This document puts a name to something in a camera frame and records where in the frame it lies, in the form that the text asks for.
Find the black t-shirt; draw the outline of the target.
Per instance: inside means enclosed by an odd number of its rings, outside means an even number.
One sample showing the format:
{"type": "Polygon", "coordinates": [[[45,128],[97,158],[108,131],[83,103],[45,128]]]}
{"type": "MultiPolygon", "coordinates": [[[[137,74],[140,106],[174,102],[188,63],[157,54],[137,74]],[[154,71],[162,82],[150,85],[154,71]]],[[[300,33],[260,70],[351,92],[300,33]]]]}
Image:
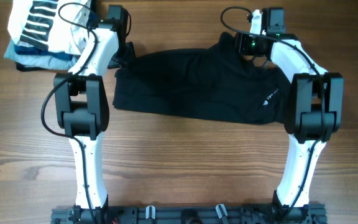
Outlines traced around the black t-shirt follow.
{"type": "Polygon", "coordinates": [[[279,68],[256,67],[223,32],[208,49],[143,55],[116,74],[118,110],[244,124],[283,123],[290,81],[279,68]]]}

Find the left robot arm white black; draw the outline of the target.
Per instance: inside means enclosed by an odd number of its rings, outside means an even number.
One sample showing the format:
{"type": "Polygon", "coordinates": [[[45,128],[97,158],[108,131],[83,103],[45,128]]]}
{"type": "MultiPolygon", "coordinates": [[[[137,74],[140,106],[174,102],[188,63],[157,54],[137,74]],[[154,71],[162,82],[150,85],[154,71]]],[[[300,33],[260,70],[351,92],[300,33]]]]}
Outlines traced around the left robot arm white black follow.
{"type": "Polygon", "coordinates": [[[69,139],[75,158],[77,193],[66,212],[53,210],[52,223],[114,223],[104,184],[101,146],[109,124],[109,103],[103,83],[106,70],[128,66],[135,53],[126,37],[131,16],[110,5],[107,18],[90,24],[89,40],[68,73],[55,75],[58,125],[69,139]]]}

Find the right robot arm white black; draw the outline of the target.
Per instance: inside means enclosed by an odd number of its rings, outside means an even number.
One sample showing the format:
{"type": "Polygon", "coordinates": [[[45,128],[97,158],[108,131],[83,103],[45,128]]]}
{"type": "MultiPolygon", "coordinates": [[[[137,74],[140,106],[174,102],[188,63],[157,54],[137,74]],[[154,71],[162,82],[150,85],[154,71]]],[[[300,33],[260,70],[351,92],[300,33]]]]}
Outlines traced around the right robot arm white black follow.
{"type": "Polygon", "coordinates": [[[282,8],[249,11],[247,20],[250,31],[236,32],[239,53],[265,56],[290,82],[284,121],[287,161],[266,214],[275,223],[304,223],[314,217],[309,189],[317,161],[341,125],[344,80],[316,64],[296,36],[286,32],[282,8]]]}

